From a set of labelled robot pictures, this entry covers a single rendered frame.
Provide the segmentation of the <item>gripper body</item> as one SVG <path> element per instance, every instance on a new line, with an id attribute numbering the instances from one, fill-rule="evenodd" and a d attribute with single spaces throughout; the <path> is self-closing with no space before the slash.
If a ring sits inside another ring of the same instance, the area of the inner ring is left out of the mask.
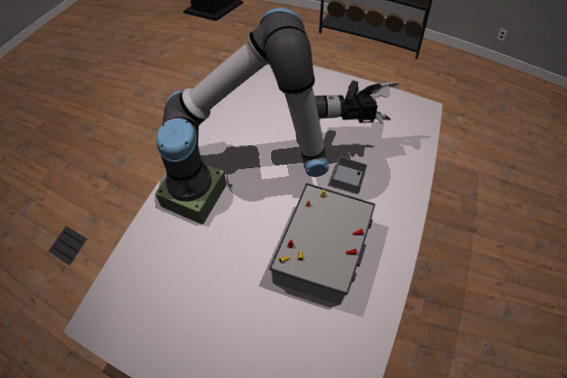
<path id="1" fill-rule="evenodd" d="M 339 117 L 342 117 L 343 120 L 358 120 L 360 123 L 374 122 L 377 114 L 377 101 L 376 99 L 372 99 L 372 96 L 362 94 L 359 91 L 358 93 L 355 93 L 355 96 L 353 96 L 352 102 L 345 100 L 342 95 L 340 95 L 339 98 L 342 110 Z"/>

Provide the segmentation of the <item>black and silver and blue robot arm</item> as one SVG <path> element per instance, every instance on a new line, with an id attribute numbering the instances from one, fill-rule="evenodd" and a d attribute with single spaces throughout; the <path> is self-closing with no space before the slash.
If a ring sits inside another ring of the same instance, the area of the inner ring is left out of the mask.
<path id="1" fill-rule="evenodd" d="M 245 45 L 194 89 L 179 90 L 169 97 L 156 141 L 173 198 L 193 201 L 210 189 L 211 174 L 198 149 L 198 126 L 215 105 L 265 65 L 271 66 L 285 94 L 306 173 L 318 177 L 328 172 L 319 119 L 338 118 L 341 101 L 337 95 L 314 95 L 311 45 L 296 15 L 286 8 L 266 12 Z"/>

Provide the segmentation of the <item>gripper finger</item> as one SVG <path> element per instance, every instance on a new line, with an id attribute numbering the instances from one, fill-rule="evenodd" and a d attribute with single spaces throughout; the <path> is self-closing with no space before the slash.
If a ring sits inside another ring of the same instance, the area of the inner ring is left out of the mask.
<path id="1" fill-rule="evenodd" d="M 361 90 L 362 94 L 372 95 L 374 98 L 379 96 L 388 97 L 390 95 L 390 87 L 394 87 L 398 85 L 399 82 L 387 82 L 387 83 L 378 83 L 374 85 L 370 85 L 365 89 Z"/>
<path id="2" fill-rule="evenodd" d="M 391 120 L 388 116 L 386 116 L 385 114 L 382 114 L 381 112 L 377 112 L 376 117 L 377 117 L 376 119 L 377 119 L 381 124 L 384 124 L 384 121 L 383 121 L 383 120 Z"/>

